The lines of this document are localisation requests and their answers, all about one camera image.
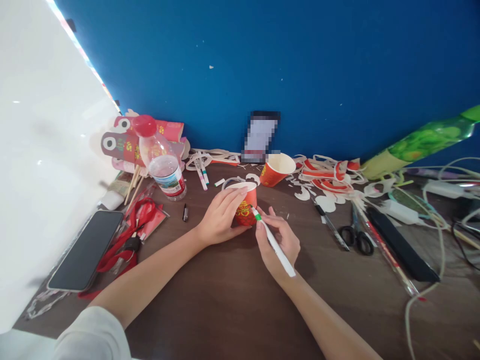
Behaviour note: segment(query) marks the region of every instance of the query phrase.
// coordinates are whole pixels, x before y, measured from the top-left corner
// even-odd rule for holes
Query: forearm
[[[204,248],[195,229],[187,232],[117,278],[89,306],[108,310],[125,329],[177,271]]]
[[[328,360],[381,359],[299,274],[279,284],[295,304]]]

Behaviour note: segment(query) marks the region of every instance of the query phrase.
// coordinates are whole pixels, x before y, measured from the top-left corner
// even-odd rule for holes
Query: hand
[[[260,213],[262,220],[267,225],[270,225],[270,230],[280,245],[281,250],[285,254],[288,261],[290,261],[290,264],[295,267],[295,261],[297,260],[300,252],[300,241],[290,228],[289,223],[283,217],[276,216],[275,211],[271,206],[268,209],[270,215],[267,215],[260,208],[260,206],[258,206],[256,209]],[[267,238],[267,231],[260,221],[257,221],[256,223],[255,235],[258,242],[258,247],[260,248],[261,258],[276,282],[282,283],[288,279],[291,279],[282,266],[279,258],[275,254],[275,251],[272,249]]]
[[[237,226],[232,228],[232,220],[240,203],[247,196],[248,188],[228,188],[220,191],[211,201],[205,216],[195,230],[200,240],[206,245],[223,243],[251,226]]]

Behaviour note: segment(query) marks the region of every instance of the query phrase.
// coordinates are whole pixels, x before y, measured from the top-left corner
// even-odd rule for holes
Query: scissors
[[[357,210],[353,205],[351,207],[351,215],[353,223],[351,225],[342,226],[338,231],[343,241],[349,246],[356,246],[360,254],[372,256],[375,248],[370,236],[363,232],[360,228]]]

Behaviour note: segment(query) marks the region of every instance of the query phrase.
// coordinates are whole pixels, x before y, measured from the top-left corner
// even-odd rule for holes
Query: red paper cup
[[[296,168],[297,164],[290,156],[284,153],[270,154],[261,172],[260,182],[263,186],[273,188]]]
[[[235,219],[238,225],[251,226],[257,222],[255,215],[250,208],[250,205],[254,208],[257,207],[257,184],[255,182],[237,182],[233,185],[227,186],[226,189],[243,187],[248,187],[248,192],[246,193],[245,199],[243,199],[240,206],[236,209]]]

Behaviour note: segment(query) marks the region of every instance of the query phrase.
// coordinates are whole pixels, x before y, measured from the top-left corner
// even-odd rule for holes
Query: pixelated screen
[[[264,163],[270,143],[280,123],[278,111],[252,111],[241,151],[243,163]]]

